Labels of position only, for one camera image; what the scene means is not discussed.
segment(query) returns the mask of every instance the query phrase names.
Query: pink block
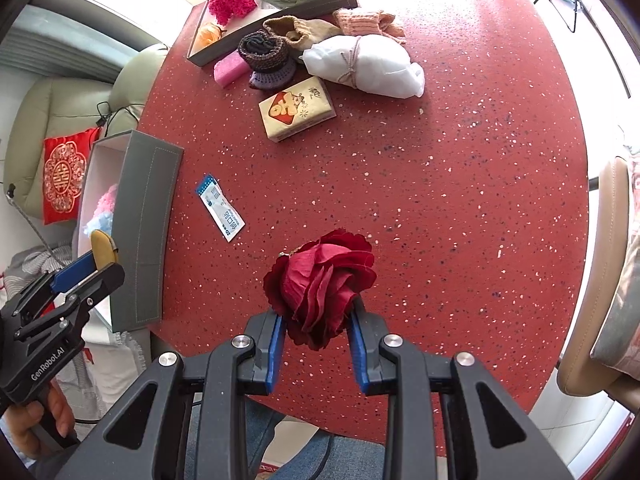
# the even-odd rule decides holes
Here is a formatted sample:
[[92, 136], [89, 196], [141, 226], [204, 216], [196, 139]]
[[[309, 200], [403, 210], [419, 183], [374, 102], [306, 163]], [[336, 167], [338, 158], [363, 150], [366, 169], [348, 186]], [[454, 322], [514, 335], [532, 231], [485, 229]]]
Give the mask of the pink block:
[[213, 67], [213, 79], [224, 88], [247, 72], [251, 72], [251, 67], [244, 62], [238, 51], [234, 50], [215, 64]]

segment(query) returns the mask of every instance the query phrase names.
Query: green leather chair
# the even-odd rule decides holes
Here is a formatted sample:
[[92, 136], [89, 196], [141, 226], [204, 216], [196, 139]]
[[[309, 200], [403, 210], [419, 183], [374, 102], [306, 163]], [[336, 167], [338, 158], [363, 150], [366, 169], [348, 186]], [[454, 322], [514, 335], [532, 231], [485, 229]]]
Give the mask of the green leather chair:
[[89, 79], [47, 77], [27, 92], [9, 136], [4, 158], [4, 192], [15, 184], [14, 200], [27, 215], [42, 218], [42, 167], [47, 137], [82, 132], [100, 119], [100, 111], [113, 114], [108, 130], [113, 135], [137, 127], [146, 99], [168, 52], [164, 44], [150, 46], [134, 56], [113, 86]]

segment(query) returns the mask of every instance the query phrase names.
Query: chair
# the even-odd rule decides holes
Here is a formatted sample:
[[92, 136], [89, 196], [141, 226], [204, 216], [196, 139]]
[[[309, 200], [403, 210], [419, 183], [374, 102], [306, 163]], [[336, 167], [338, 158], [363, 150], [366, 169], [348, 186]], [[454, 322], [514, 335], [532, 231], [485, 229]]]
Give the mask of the chair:
[[628, 410], [640, 410], [640, 382], [591, 359], [625, 262], [629, 231], [629, 168], [617, 156], [598, 178], [596, 239], [584, 298], [558, 367], [558, 387], [574, 397], [605, 391]]
[[82, 132], [110, 112], [102, 135], [137, 127], [167, 51], [165, 45], [156, 44], [138, 53], [124, 66], [113, 86], [89, 79], [47, 77], [31, 87], [14, 120], [2, 179], [5, 193], [10, 184], [15, 184], [15, 203], [27, 215], [43, 217], [43, 140]]

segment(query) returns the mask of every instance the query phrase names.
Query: small white and blue packet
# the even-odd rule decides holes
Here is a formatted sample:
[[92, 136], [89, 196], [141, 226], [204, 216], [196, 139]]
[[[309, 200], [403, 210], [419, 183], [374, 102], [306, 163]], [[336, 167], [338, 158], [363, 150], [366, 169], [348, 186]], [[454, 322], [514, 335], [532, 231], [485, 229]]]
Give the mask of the small white and blue packet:
[[218, 181], [210, 174], [206, 175], [196, 188], [196, 193], [213, 216], [222, 234], [225, 235], [226, 241], [230, 242], [244, 227], [244, 220], [226, 200]]

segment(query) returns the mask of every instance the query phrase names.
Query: white wrapped bundle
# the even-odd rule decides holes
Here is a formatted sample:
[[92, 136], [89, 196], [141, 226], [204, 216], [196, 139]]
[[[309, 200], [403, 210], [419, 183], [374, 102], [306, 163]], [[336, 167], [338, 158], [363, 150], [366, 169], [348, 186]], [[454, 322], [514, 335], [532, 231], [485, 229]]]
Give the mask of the white wrapped bundle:
[[424, 71], [385, 36], [334, 36], [302, 54], [311, 75], [370, 94], [406, 99], [424, 92]]

